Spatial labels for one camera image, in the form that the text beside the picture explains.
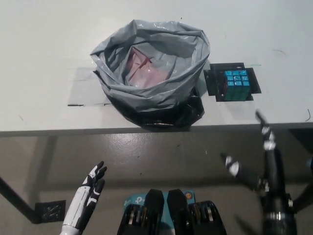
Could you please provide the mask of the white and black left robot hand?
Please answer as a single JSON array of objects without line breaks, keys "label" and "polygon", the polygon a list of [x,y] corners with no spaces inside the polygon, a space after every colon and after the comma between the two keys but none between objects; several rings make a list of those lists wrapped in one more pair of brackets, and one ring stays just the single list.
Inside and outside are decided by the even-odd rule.
[{"label": "white and black left robot hand", "polygon": [[105,185],[103,179],[107,167],[98,163],[77,189],[65,215],[61,234],[81,235],[85,230]]}]

